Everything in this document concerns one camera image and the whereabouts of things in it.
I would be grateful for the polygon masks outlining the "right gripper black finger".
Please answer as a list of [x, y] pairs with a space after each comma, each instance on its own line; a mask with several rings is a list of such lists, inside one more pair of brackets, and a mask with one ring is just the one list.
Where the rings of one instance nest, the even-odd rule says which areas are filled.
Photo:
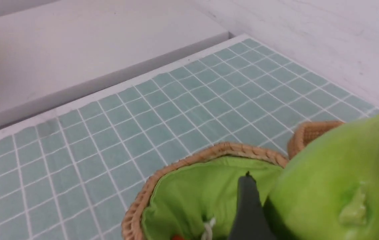
[[238, 178], [237, 208], [229, 240], [276, 240], [267, 223], [256, 181], [247, 172]]

